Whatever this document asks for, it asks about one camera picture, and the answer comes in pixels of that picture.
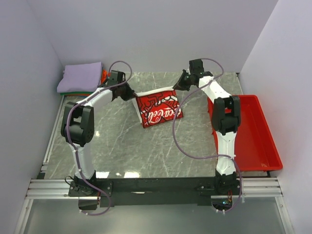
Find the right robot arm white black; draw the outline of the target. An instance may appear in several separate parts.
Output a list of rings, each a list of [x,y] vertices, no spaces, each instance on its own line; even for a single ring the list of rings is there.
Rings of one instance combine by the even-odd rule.
[[[206,60],[216,63],[221,68],[221,74],[214,77],[205,71],[202,58],[189,61],[189,69],[183,70],[178,82],[173,86],[175,90],[189,91],[192,85],[213,103],[211,126],[217,136],[217,165],[214,177],[214,190],[221,195],[237,188],[237,168],[235,162],[235,140],[241,124],[240,98],[225,91],[216,81],[224,74],[222,65],[211,58]]]

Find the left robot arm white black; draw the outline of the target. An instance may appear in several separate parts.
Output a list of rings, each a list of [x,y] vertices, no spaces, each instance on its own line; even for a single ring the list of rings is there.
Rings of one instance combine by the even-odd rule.
[[[87,196],[103,190],[97,185],[96,170],[91,159],[91,141],[95,134],[95,112],[120,97],[128,101],[136,97],[125,73],[112,70],[105,82],[78,102],[65,105],[61,135],[69,144],[75,162],[74,190]]]

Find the white t shirt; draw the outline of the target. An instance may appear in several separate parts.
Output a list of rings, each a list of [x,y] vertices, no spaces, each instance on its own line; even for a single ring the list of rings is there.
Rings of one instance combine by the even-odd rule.
[[[143,128],[171,121],[179,101],[175,89],[165,87],[136,93],[133,105]]]

